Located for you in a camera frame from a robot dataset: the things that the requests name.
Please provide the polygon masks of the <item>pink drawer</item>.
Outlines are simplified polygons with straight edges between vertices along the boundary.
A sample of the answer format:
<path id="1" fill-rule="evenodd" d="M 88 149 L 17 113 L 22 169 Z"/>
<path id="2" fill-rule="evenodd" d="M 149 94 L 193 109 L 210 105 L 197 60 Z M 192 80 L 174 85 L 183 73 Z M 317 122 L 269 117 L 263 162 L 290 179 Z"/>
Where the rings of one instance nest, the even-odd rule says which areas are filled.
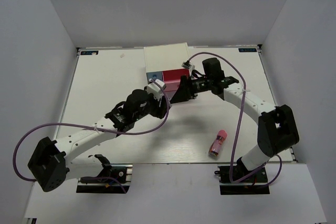
<path id="1" fill-rule="evenodd" d="M 165 92 L 172 99 L 180 85 L 181 76 L 189 76 L 187 69 L 174 69 L 163 71 L 163 82 L 166 85 Z"/>

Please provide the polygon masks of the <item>light blue drawer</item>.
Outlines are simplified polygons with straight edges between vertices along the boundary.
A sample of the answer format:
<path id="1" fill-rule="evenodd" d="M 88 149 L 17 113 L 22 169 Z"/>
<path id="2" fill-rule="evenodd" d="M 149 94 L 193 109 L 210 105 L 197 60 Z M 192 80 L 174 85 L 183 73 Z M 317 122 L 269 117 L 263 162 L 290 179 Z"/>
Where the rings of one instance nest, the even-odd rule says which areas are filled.
<path id="1" fill-rule="evenodd" d="M 164 81 L 163 80 L 163 72 L 162 71 L 157 71 L 157 72 L 147 72 L 146 73 L 146 79 L 148 81 L 148 83 L 150 83 L 150 80 L 157 80 L 159 79 L 160 81 Z"/>

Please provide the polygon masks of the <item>pink capped clear tube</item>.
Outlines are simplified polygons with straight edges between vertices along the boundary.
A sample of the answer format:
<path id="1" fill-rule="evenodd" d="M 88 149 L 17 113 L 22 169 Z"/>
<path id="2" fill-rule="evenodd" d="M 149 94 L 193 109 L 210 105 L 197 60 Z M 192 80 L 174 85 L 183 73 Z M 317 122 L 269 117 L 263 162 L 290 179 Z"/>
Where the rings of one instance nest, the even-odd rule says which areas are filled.
<path id="1" fill-rule="evenodd" d="M 226 138 L 227 138 L 227 133 L 225 130 L 220 130 L 217 133 L 216 138 L 213 141 L 208 151 L 208 154 L 210 157 L 218 158 Z"/>

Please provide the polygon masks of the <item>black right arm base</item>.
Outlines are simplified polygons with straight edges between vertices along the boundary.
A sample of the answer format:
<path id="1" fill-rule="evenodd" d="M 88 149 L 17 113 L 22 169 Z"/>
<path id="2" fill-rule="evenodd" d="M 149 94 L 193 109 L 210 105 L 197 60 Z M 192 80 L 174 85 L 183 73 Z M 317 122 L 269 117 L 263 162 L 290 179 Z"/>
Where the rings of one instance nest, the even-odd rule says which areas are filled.
<path id="1" fill-rule="evenodd" d="M 219 166 L 214 175 L 219 179 L 221 195 L 269 195 L 268 177 L 266 169 L 251 175 L 239 183 L 231 183 L 229 180 L 229 166 Z"/>

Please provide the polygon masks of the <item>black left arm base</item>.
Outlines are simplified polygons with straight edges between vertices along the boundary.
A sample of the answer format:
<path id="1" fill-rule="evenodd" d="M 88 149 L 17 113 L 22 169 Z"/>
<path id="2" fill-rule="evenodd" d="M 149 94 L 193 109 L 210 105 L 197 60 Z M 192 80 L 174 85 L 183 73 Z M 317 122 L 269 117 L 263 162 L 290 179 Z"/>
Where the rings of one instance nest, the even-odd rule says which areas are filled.
<path id="1" fill-rule="evenodd" d="M 78 180 L 76 193 L 126 194 L 131 185 L 133 165 L 104 165 L 96 178 Z"/>

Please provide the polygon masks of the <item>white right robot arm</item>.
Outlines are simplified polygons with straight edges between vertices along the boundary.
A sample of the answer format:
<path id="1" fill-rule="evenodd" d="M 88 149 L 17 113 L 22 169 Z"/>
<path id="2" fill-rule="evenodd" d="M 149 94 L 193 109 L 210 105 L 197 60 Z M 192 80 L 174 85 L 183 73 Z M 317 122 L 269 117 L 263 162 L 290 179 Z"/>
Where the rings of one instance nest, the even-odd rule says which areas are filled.
<path id="1" fill-rule="evenodd" d="M 186 102 L 202 92 L 210 91 L 223 101 L 240 109 L 252 118 L 257 126 L 257 144 L 237 161 L 231 160 L 229 181 L 239 183 L 250 181 L 263 164 L 280 152 L 296 145 L 299 134 L 292 109 L 287 105 L 276 106 L 249 94 L 246 84 L 240 84 L 234 77 L 227 77 L 217 58 L 202 62 L 204 74 L 195 78 L 181 76 L 180 85 L 171 103 Z"/>

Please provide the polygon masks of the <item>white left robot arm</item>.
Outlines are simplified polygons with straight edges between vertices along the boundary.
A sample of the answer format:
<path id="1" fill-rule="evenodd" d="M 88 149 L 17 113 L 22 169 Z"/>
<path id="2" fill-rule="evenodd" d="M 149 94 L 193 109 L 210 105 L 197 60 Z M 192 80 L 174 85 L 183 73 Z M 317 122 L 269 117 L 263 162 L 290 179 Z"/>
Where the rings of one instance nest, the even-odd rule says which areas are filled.
<path id="1" fill-rule="evenodd" d="M 169 106 L 165 94 L 136 89 L 92 126 L 56 140 L 40 140 L 28 168 L 44 192 L 52 191 L 75 174 L 76 157 L 102 142 L 131 135 L 135 123 L 147 115 L 166 119 Z"/>

